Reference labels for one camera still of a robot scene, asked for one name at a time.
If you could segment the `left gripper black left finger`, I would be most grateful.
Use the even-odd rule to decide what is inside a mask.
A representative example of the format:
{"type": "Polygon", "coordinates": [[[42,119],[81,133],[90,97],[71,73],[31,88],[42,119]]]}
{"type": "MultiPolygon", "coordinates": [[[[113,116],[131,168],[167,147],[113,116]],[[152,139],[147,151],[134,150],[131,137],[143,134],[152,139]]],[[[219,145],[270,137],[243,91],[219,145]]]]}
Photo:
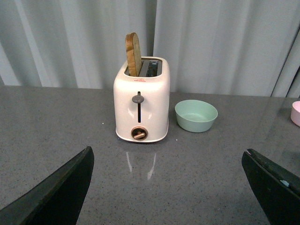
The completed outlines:
{"type": "Polygon", "coordinates": [[[94,166],[90,146],[0,211],[2,225],[75,225],[94,166]]]}

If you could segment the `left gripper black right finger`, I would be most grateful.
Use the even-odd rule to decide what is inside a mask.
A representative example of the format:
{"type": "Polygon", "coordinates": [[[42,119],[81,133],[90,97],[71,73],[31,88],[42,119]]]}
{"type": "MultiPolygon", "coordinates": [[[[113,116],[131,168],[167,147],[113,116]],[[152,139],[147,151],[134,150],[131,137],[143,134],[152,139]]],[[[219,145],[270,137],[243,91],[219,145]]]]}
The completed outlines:
{"type": "Polygon", "coordinates": [[[300,178],[259,152],[248,149],[242,167],[271,225],[300,223],[300,178]]]}

